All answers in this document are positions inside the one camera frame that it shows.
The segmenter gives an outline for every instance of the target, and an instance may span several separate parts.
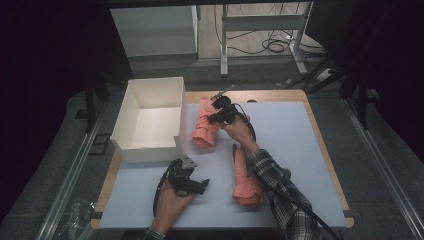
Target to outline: tabletop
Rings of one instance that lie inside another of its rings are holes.
[[[198,103],[199,99],[202,96],[213,96],[216,92],[187,92],[187,102],[188,103]],[[302,90],[254,90],[254,91],[231,91],[225,94],[230,97],[233,102],[243,103],[249,100],[255,100],[257,102],[302,102],[304,104],[305,110],[308,114],[310,123],[312,125],[313,131],[316,136],[316,140],[318,142],[319,148],[325,160],[325,164],[327,166],[328,172],[331,176],[332,182],[334,184],[334,188],[339,197],[342,209],[344,211],[349,211],[349,205],[344,196],[343,190],[340,186],[340,182],[337,177],[337,173],[334,170],[333,164],[331,162],[330,156],[327,152],[324,140],[319,131],[318,125],[314,118],[314,114],[309,105],[306,94]],[[106,179],[103,184],[103,188],[101,190],[99,199],[97,201],[96,213],[102,213],[108,202],[110,194],[113,189],[113,185],[118,174],[119,167],[121,165],[122,156],[118,151],[115,151],[112,161],[106,176]],[[354,224],[353,218],[346,218],[347,227],[352,227]],[[100,219],[92,219],[91,224],[93,228],[98,228],[100,224]]]

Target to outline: person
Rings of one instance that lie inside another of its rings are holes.
[[[231,124],[220,123],[220,128],[241,144],[246,151],[247,162],[259,178],[262,188],[268,196],[271,211],[284,239],[294,240],[323,240],[325,239],[316,220],[304,210],[286,200],[270,188],[278,189],[311,209],[309,200],[299,191],[290,180],[288,169],[281,168],[267,150],[261,149],[252,139],[251,132],[243,120],[236,116]],[[179,197],[170,184],[165,181],[159,195],[157,214],[151,226],[143,232],[140,240],[161,240],[172,223],[193,200],[194,196]]]

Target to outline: striped sleeve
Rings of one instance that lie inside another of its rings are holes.
[[[137,240],[163,240],[165,235],[148,227]]]
[[[309,200],[290,180],[290,170],[281,168],[264,149],[257,150],[247,157],[260,182],[281,191],[285,195],[311,208]],[[263,186],[270,201],[270,207],[281,232],[286,239],[324,239],[317,222],[311,219],[295,204]]]

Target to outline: glove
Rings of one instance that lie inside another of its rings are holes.
[[[215,146],[215,136],[219,129],[219,124],[216,122],[209,122],[208,115],[214,114],[217,110],[211,105],[207,97],[202,97],[199,105],[199,115],[197,125],[191,133],[192,142],[201,148],[208,148]]]
[[[257,205],[262,200],[262,189],[254,177],[248,176],[246,155],[241,148],[235,147],[234,173],[236,186],[232,198],[240,205]]]

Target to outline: open box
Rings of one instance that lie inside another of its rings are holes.
[[[110,140],[127,162],[185,154],[187,102],[182,77],[128,81]]]

